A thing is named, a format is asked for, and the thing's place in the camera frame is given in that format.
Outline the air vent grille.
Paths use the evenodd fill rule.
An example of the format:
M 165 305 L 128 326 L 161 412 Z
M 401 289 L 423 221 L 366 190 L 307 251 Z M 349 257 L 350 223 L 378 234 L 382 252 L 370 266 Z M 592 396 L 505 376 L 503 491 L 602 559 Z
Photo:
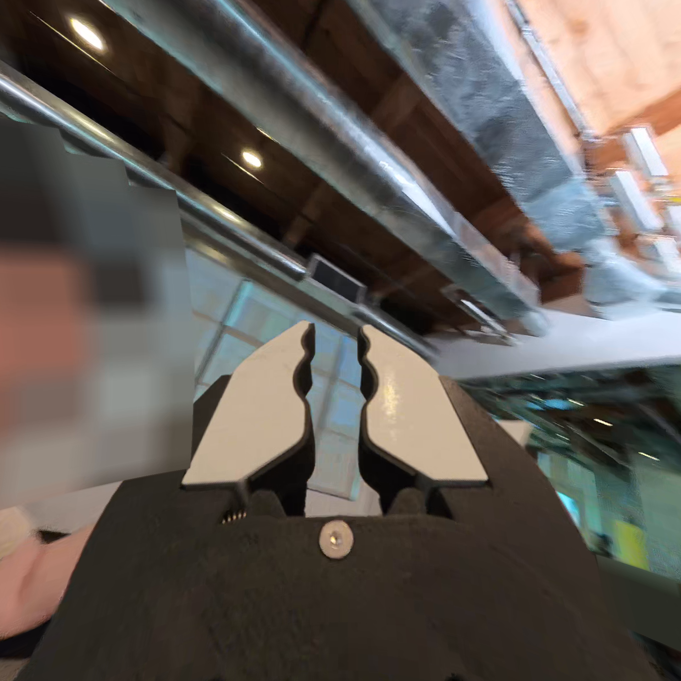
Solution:
M 366 285 L 317 253 L 309 259 L 306 277 L 355 305 L 364 302 Z

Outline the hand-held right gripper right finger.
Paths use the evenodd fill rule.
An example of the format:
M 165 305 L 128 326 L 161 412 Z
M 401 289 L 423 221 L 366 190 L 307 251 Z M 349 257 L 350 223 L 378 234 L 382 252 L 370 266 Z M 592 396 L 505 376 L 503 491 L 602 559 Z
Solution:
M 412 349 L 369 325 L 358 335 L 370 450 L 425 484 L 485 484 L 489 476 L 443 383 Z

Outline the person's left forearm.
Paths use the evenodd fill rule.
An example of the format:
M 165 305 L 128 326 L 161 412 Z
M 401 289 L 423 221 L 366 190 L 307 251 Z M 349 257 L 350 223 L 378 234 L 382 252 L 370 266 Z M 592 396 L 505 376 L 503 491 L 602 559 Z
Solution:
M 1 640 L 53 617 L 94 528 L 89 524 L 51 543 L 32 535 L 1 559 Z

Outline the round silver air duct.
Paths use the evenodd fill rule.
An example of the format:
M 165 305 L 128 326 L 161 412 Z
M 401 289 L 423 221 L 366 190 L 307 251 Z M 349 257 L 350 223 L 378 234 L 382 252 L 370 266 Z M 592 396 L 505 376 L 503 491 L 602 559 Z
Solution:
M 213 93 L 498 319 L 548 333 L 539 290 L 247 1 L 108 1 Z

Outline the silver ceiling pipe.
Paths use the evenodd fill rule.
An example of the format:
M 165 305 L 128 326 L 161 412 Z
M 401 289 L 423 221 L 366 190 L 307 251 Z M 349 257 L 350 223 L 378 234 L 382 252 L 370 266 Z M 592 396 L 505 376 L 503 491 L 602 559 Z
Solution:
M 181 211 L 211 240 L 239 247 L 294 281 L 305 278 L 304 261 L 274 238 L 5 62 L 1 62 L 1 111 L 16 121 L 57 129 L 75 153 L 120 161 L 132 181 L 175 192 Z

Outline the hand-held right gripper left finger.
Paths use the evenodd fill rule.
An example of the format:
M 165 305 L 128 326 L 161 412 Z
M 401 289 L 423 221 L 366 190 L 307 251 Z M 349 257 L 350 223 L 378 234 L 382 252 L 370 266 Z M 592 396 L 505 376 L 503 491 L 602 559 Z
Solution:
M 301 321 L 251 353 L 225 382 L 184 487 L 306 487 L 315 468 L 307 394 L 315 325 Z

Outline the insulated rectangular duct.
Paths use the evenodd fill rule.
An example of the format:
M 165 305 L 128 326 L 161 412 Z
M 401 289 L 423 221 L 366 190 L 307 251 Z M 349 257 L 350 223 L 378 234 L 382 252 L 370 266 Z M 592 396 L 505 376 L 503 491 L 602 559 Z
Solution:
M 589 304 L 607 318 L 680 311 L 680 284 L 646 273 L 616 245 L 577 153 L 537 106 L 495 1 L 349 4 L 498 178 L 539 245 L 580 259 Z

